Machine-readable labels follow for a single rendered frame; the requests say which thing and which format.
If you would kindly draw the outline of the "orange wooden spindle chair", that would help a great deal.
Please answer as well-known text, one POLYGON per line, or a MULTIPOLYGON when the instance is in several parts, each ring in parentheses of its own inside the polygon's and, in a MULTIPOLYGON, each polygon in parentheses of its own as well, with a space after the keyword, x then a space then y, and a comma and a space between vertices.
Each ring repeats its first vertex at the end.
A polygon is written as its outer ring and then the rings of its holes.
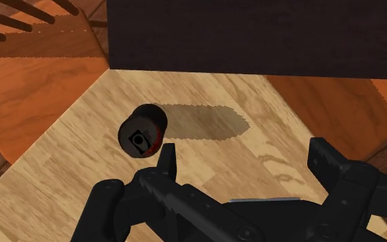
POLYGON ((55 18, 46 23, 22 12, 25 32, 0 24, 0 152, 22 154, 105 72, 109 65, 89 20, 105 20, 105 0, 70 0, 72 15, 52 0, 34 7, 55 18))

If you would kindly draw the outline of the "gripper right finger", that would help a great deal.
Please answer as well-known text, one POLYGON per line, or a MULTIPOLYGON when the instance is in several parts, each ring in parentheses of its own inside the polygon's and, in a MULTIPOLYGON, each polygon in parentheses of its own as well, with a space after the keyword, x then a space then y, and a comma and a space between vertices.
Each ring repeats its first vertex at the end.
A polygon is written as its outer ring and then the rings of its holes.
POLYGON ((322 137, 310 139, 307 166, 328 196, 305 242, 387 242, 366 229, 372 215, 387 218, 387 174, 346 159, 322 137))

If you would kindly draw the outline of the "black cylindrical can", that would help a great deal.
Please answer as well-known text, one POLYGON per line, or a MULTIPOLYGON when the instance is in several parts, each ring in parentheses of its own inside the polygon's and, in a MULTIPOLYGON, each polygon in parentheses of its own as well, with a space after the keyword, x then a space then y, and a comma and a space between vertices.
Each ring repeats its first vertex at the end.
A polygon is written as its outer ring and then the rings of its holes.
POLYGON ((118 142, 132 158, 147 158, 162 145, 168 119, 163 109, 155 104, 141 104, 121 124, 118 142))

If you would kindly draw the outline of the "light wooden table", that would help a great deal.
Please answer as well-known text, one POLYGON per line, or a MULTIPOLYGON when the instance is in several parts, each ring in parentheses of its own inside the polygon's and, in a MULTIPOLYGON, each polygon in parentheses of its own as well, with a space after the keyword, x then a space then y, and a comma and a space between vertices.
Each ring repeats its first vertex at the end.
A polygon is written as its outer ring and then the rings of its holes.
POLYGON ((168 116, 180 184, 220 202, 324 199, 306 165, 314 135, 266 76, 109 70, 0 177, 0 242, 69 242, 95 183, 154 166, 117 140, 143 103, 168 116))

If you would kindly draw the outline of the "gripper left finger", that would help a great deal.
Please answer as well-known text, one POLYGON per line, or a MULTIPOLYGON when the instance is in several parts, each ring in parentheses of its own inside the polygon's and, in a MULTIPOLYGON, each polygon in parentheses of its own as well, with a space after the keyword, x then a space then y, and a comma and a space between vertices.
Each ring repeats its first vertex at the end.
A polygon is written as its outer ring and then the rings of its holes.
POLYGON ((252 222, 190 184, 175 178, 175 145, 165 144, 154 167, 138 170, 128 184, 96 183, 70 242, 126 242, 145 223, 163 242, 264 242, 252 222))

